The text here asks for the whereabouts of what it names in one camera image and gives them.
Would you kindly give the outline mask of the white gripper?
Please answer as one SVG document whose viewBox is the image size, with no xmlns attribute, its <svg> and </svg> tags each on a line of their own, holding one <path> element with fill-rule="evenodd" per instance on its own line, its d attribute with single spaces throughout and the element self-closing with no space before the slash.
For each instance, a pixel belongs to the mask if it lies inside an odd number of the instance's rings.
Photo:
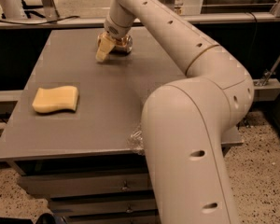
<svg viewBox="0 0 280 224">
<path fill-rule="evenodd" d="M 96 60 L 103 62 L 115 47 L 113 38 L 120 40 L 129 33 L 135 20 L 134 14 L 121 6 L 118 1 L 113 0 L 105 18 L 104 28 L 106 32 L 98 35 Z"/>
</svg>

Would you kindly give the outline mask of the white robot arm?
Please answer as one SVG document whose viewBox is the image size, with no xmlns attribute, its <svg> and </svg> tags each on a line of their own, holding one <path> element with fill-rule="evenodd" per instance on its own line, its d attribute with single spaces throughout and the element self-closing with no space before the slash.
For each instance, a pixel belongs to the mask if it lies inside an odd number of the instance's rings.
<svg viewBox="0 0 280 224">
<path fill-rule="evenodd" d="M 98 61 L 135 20 L 184 74 L 149 95 L 141 118 L 161 224 L 240 224 L 221 140 L 253 103 L 252 77 L 216 41 L 158 0 L 113 0 Z"/>
</svg>

